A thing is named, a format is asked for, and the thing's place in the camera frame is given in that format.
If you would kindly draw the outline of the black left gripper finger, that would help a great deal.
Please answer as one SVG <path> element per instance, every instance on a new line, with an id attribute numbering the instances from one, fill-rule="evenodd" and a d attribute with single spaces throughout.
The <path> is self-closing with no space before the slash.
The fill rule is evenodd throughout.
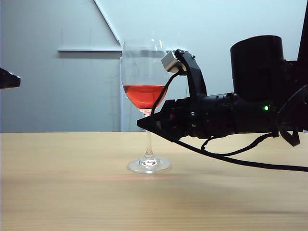
<path id="1" fill-rule="evenodd" d="M 0 68 L 0 89 L 20 87 L 21 78 L 11 72 Z"/>

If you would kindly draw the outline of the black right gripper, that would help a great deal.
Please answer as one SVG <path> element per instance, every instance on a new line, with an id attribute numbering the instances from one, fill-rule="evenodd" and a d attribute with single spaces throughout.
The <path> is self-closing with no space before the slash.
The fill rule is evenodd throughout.
<path id="1" fill-rule="evenodd" d="M 191 136 L 199 139 L 224 137 L 238 133 L 234 103 L 236 93 L 201 95 L 197 101 L 190 97 L 166 100 L 161 110 L 137 120 L 137 126 L 170 142 Z M 169 120 L 159 114 L 167 114 Z"/>

